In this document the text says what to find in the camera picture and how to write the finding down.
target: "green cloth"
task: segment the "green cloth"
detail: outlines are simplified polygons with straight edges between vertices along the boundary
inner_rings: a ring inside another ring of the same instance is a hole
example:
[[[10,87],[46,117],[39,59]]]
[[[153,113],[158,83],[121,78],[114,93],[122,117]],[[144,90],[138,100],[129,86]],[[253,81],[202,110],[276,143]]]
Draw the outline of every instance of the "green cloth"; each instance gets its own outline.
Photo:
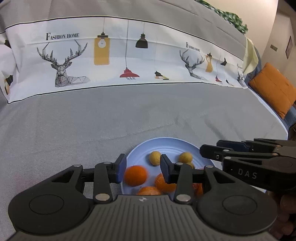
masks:
[[[219,14],[222,18],[224,18],[226,21],[231,23],[238,31],[240,31],[243,35],[245,35],[248,32],[248,27],[247,25],[242,24],[242,19],[239,18],[235,13],[232,12],[224,12],[220,9],[217,9],[213,7],[211,4],[207,3],[204,0],[195,0],[199,2],[200,4],[204,5],[208,9],[211,9],[215,11],[215,13]]]

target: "light yellow cloth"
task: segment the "light yellow cloth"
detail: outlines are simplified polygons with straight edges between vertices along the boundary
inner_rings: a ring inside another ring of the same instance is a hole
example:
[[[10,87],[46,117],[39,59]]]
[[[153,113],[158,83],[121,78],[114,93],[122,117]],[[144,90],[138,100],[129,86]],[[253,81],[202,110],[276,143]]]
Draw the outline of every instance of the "light yellow cloth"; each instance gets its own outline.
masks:
[[[246,37],[246,40],[247,40],[246,52],[244,55],[244,63],[242,66],[244,75],[251,73],[259,63],[259,59],[257,57],[255,46],[252,40],[250,40],[247,37]]]

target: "person's hand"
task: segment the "person's hand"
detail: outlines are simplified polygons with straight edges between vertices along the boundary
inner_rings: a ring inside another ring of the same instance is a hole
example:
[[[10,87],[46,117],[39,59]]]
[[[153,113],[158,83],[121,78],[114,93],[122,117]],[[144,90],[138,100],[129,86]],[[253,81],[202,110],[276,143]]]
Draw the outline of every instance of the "person's hand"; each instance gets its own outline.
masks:
[[[296,196],[283,195],[279,197],[269,191],[267,194],[276,201],[278,206],[277,219],[269,232],[277,239],[280,239],[283,235],[290,235],[293,232],[294,225],[289,221],[289,217],[290,214],[296,213]]]

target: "orange pillow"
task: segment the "orange pillow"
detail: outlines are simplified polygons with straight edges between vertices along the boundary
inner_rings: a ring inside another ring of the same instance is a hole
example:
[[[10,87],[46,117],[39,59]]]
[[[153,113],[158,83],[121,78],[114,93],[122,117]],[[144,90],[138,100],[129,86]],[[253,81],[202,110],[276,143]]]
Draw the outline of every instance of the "orange pillow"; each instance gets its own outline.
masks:
[[[284,119],[296,100],[296,89],[270,63],[249,82],[249,85]]]

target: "peeled orange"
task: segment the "peeled orange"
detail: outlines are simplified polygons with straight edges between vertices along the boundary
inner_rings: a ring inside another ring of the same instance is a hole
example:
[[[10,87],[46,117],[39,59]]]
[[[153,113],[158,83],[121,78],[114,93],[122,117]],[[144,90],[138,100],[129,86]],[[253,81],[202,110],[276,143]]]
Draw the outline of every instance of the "peeled orange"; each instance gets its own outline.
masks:
[[[161,191],[159,191],[156,187],[143,187],[139,190],[137,195],[161,195]]]
[[[142,185],[146,182],[148,172],[142,166],[128,167],[124,173],[124,181],[131,187]]]
[[[155,178],[154,184],[163,193],[173,192],[177,187],[177,184],[175,183],[167,184],[161,173]]]
[[[203,195],[202,184],[201,183],[193,183],[194,193],[197,197]]]

